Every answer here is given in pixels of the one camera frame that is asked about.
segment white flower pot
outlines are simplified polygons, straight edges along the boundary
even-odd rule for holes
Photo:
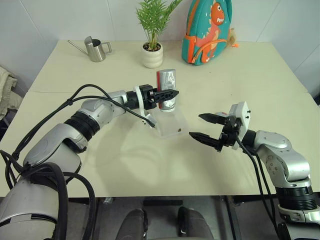
[[[154,69],[162,64],[164,56],[164,47],[160,44],[161,48],[158,51],[147,51],[144,49],[144,44],[141,46],[142,64],[147,68]]]

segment teal backpack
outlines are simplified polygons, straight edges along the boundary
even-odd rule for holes
[[[202,65],[227,46],[232,17],[231,0],[193,0],[182,42],[182,58]]]

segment beige table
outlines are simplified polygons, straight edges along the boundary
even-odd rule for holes
[[[156,69],[144,68],[137,59],[140,44],[112,43],[114,53],[104,62],[93,63],[60,41],[24,98],[0,149],[12,152],[32,126],[82,84],[95,83],[110,92],[129,91],[141,84],[155,86]],[[320,191],[319,109],[271,44],[241,43],[239,48],[227,49],[215,61],[199,67],[181,61],[179,42],[165,43],[164,47],[161,69],[177,70],[178,106],[190,131],[217,138],[222,126],[207,123],[198,114],[227,112],[232,104],[246,100],[252,111],[249,128],[288,137],[294,149],[309,161],[312,187]],[[97,93],[93,89],[87,92]],[[21,153],[21,159],[80,104],[52,118]],[[160,138],[130,114],[106,125],[80,156],[80,173],[91,182],[97,197],[259,193],[252,163],[240,150],[224,148],[218,153],[187,134]],[[0,195],[4,196],[8,187],[3,175],[1,178]],[[76,180],[69,183],[68,191],[69,197],[87,196]]]

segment green plant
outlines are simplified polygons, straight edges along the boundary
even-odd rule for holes
[[[148,51],[157,50],[160,34],[168,25],[170,14],[182,0],[173,0],[168,6],[163,0],[143,0],[136,15],[142,25],[148,40]]]

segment transparent holder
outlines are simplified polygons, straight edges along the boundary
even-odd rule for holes
[[[176,105],[174,111],[163,112],[158,107],[152,110],[151,115],[155,118],[160,137],[167,138],[189,131],[187,120]]]

